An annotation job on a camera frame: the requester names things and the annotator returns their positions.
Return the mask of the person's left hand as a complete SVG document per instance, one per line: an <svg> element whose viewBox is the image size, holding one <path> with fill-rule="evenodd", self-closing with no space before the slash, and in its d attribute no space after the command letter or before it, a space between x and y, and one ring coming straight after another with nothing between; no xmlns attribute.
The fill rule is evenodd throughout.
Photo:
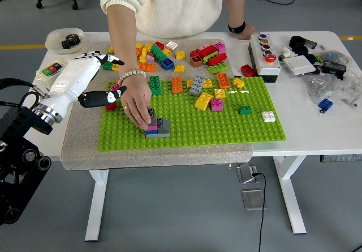
<svg viewBox="0 0 362 252"><path fill-rule="evenodd" d="M246 24L242 33L234 34L234 37L238 40L249 40L252 34L260 34L260 31L251 24Z"/></svg>

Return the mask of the person's right hand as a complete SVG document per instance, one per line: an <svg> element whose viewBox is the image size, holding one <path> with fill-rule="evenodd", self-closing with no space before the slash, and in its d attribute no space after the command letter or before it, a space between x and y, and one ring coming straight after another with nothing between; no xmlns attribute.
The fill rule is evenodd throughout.
<svg viewBox="0 0 362 252"><path fill-rule="evenodd" d="M151 122L148 109L152 93L146 79L140 74L132 75L122 82L122 86L127 87L121 96L125 114L137 127L147 130Z"/></svg>

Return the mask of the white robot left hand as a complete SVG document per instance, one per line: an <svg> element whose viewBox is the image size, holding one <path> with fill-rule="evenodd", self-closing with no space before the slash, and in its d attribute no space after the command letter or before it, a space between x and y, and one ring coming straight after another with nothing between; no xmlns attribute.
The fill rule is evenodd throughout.
<svg viewBox="0 0 362 252"><path fill-rule="evenodd" d="M43 99L40 104L51 108L56 116L64 118L68 106L75 101L79 101L85 108L105 106L115 102L127 87L121 86L116 91L84 92L105 62L124 64L119 58L99 51L84 53L71 60L53 83L49 98Z"/></svg>

